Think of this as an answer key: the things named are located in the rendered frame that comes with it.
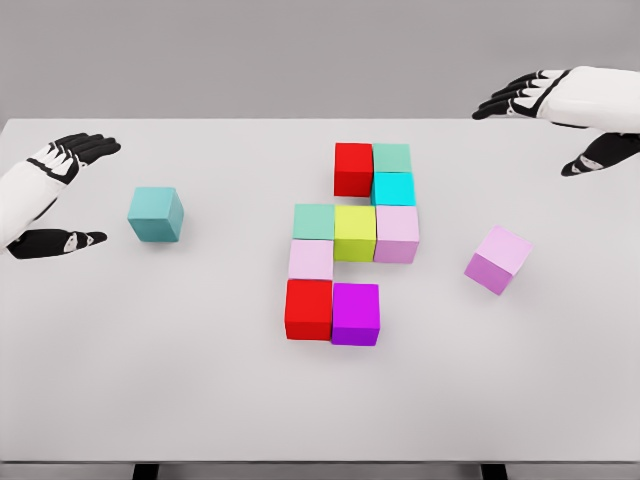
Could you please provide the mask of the teal cube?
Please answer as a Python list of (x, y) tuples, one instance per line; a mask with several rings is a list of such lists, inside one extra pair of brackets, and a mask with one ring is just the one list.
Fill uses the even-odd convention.
[(173, 187), (136, 187), (127, 220), (142, 242), (180, 240), (184, 208)]

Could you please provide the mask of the red cube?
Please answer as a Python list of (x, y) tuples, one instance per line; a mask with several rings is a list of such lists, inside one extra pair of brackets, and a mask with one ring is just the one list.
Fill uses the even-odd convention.
[(284, 312), (286, 338), (329, 341), (332, 300), (333, 283), (330, 280), (289, 279)]
[(373, 148), (370, 143), (336, 143), (334, 195), (368, 197), (373, 181)]

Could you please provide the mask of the magenta purple cube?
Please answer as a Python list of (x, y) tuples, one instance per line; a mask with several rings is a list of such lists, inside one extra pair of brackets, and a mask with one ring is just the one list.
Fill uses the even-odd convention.
[(375, 346), (380, 318), (378, 284), (334, 284), (331, 333), (334, 345)]

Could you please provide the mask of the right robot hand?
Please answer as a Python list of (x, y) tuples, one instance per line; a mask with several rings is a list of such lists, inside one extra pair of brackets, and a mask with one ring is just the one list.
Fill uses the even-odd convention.
[(640, 71), (593, 66), (537, 70), (509, 82), (472, 113), (531, 118), (601, 134), (562, 167), (563, 177), (598, 172), (640, 155)]

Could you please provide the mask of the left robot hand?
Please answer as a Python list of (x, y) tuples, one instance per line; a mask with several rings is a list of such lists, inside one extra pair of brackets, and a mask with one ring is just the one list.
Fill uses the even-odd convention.
[(0, 176), (0, 254), (18, 260), (68, 255), (105, 242), (106, 233), (32, 229), (81, 170), (113, 155), (113, 137), (76, 133), (48, 143)]

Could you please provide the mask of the mint green cube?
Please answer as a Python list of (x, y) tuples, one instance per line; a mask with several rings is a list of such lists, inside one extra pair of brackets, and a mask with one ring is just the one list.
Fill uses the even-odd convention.
[(408, 144), (374, 143), (372, 154), (375, 172), (410, 173), (412, 171)]
[(334, 221), (335, 206), (333, 204), (296, 204), (293, 238), (333, 240)]

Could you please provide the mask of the light pink cube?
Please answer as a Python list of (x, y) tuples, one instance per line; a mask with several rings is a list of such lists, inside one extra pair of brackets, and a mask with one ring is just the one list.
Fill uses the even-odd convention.
[(420, 243), (417, 207), (378, 205), (375, 210), (377, 241), (374, 261), (411, 264)]
[(332, 280), (334, 244), (331, 240), (293, 239), (290, 246), (288, 278)]
[(501, 295), (518, 274), (533, 244), (510, 230), (494, 225), (474, 251), (464, 274)]

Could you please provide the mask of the yellow-green cube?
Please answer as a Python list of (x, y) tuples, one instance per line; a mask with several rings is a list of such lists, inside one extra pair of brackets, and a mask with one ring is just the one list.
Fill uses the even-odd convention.
[(377, 223), (374, 206), (335, 206), (335, 261), (372, 262), (376, 242)]

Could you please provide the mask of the cyan cube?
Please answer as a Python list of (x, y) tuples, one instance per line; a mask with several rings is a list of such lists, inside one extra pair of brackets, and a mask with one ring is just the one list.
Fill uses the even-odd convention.
[(415, 206), (413, 174), (409, 172), (375, 172), (370, 199), (372, 205)]

